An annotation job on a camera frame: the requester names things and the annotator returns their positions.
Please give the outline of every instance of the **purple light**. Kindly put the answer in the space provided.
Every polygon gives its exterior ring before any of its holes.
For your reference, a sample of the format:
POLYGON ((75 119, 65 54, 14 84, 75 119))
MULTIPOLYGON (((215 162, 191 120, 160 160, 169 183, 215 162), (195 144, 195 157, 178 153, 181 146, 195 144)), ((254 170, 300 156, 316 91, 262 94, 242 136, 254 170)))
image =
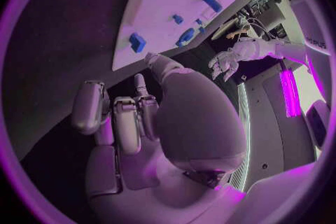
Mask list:
POLYGON ((284 102, 286 104, 286 116, 288 118, 301 115, 300 99, 293 72, 286 70, 280 73, 284 102))

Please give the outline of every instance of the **robotic hand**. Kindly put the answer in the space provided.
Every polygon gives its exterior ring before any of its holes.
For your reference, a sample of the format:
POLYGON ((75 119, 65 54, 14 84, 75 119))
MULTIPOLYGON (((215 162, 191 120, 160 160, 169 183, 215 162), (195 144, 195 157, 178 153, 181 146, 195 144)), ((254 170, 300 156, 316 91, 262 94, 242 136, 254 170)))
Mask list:
POLYGON ((271 56, 275 59, 286 57, 307 66, 304 45, 279 39, 265 41, 259 38, 240 38, 233 48, 220 52, 213 57, 208 66, 213 69, 213 80, 221 73, 226 72, 223 78, 226 82, 238 70, 239 61, 263 59, 266 56, 271 56))

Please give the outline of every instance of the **glowing light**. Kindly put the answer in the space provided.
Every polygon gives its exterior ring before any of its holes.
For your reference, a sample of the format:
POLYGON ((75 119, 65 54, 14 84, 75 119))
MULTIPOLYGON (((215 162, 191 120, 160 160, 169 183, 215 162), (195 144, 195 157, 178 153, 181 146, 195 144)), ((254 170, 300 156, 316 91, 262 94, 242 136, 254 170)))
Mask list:
POLYGON ((284 102, 286 104, 286 116, 288 118, 301 115, 300 99, 293 72, 286 70, 280 73, 284 102))

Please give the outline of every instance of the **mechanical arm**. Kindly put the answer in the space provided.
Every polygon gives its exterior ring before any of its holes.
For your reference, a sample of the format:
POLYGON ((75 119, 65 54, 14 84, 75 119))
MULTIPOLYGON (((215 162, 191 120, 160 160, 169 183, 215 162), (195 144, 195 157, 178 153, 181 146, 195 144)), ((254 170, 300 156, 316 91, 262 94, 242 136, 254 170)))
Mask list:
POLYGON ((258 60, 266 56, 276 59, 287 58, 308 67, 304 45, 280 39, 265 41, 259 38, 240 38, 233 48, 213 57, 208 66, 213 69, 213 80, 221 73, 225 73, 223 79, 226 82, 238 70, 239 61, 258 60))

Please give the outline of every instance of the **gray robot hand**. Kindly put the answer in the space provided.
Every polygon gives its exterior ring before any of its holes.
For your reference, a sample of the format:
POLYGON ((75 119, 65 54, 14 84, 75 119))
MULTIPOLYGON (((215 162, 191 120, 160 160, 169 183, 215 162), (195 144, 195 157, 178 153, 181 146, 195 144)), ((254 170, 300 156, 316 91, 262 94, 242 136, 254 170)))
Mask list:
POLYGON ((237 55, 231 48, 213 57, 208 65, 213 69, 212 79, 215 80, 221 73, 225 73, 223 79, 226 82, 238 70, 239 64, 236 59, 237 55))

